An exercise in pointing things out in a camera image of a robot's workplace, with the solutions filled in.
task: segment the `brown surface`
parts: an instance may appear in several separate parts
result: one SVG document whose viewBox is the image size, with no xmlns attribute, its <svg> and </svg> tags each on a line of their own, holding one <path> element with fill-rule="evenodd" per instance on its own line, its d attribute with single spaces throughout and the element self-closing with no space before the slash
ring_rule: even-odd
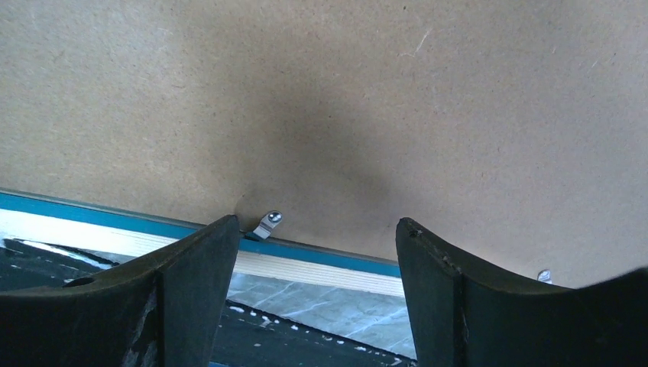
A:
<svg viewBox="0 0 648 367">
<path fill-rule="evenodd" d="M 0 186 L 559 284 L 648 263 L 648 5 L 0 4 Z"/>
</svg>

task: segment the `blue strip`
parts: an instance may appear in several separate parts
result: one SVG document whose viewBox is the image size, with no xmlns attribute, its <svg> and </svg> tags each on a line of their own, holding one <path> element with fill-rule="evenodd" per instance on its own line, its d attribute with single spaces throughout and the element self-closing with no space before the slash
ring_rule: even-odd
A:
<svg viewBox="0 0 648 367">
<path fill-rule="evenodd" d="M 98 226 L 147 233 L 149 235 L 162 235 L 172 239 L 181 239 L 196 231 L 195 228 L 186 226 L 156 222 L 150 219 L 109 213 L 98 209 L 72 206 L 63 203 L 53 203 L 7 193 L 0 193 L 0 209 L 15 210 L 41 216 L 52 216 L 54 218 L 69 219 L 76 222 L 96 224 Z M 293 260 L 400 278 L 400 269 L 396 265 L 381 264 L 360 258 L 349 258 L 305 248 L 292 248 L 272 242 L 256 242 L 249 239 L 241 239 L 239 248 L 242 251 L 256 252 L 263 255 L 291 258 Z"/>
</svg>

